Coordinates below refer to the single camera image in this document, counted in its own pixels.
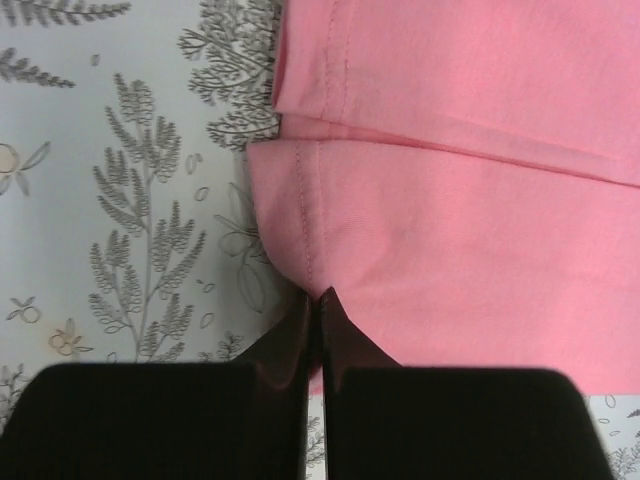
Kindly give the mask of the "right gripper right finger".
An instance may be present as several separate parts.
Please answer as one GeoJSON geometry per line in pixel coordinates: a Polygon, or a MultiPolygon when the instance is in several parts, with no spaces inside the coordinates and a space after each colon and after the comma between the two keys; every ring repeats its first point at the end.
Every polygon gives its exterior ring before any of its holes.
{"type": "Polygon", "coordinates": [[[318,307],[331,479],[608,479],[585,402],[546,369],[404,367],[318,307]]]}

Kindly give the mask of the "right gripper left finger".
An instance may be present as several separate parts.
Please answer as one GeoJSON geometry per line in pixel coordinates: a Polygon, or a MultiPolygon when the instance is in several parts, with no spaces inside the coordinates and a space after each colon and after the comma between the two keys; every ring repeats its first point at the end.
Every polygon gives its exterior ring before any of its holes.
{"type": "Polygon", "coordinates": [[[28,384],[5,479],[301,479],[312,302],[224,363],[67,363],[28,384]]]}

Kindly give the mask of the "pink t shirt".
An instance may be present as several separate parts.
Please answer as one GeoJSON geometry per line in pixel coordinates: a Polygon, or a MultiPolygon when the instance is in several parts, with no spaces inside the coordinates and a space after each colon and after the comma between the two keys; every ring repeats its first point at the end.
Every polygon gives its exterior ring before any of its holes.
{"type": "Polygon", "coordinates": [[[288,1],[272,264],[407,365],[639,390],[639,5],[288,1]]]}

